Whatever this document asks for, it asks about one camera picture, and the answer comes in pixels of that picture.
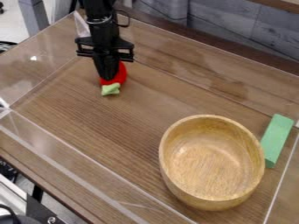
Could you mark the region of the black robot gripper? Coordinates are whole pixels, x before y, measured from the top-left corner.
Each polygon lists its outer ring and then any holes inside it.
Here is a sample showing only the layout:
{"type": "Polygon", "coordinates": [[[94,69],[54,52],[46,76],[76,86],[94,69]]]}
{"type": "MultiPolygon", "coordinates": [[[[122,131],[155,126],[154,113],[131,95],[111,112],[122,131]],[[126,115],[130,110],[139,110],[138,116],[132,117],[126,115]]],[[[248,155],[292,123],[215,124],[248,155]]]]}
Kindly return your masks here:
{"type": "Polygon", "coordinates": [[[119,70],[119,59],[124,62],[135,61],[135,45],[122,38],[116,38],[108,46],[96,45],[91,37],[75,38],[75,43],[78,45],[76,54],[82,57],[92,57],[99,76],[104,80],[115,78],[119,70]],[[107,55],[110,56],[106,64],[106,58],[102,56],[107,55]]]}

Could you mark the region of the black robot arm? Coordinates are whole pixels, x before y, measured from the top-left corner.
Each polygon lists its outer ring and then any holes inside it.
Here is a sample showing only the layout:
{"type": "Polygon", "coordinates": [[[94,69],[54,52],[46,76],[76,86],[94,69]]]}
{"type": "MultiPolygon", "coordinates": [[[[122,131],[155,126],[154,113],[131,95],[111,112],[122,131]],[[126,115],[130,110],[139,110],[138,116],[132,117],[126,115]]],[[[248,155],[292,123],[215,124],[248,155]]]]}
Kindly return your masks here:
{"type": "Polygon", "coordinates": [[[99,77],[112,81],[120,72],[120,62],[132,62],[135,45],[122,39],[119,28],[127,28],[118,22],[116,0],[83,0],[90,35],[75,38],[78,55],[91,57],[99,77]]]}

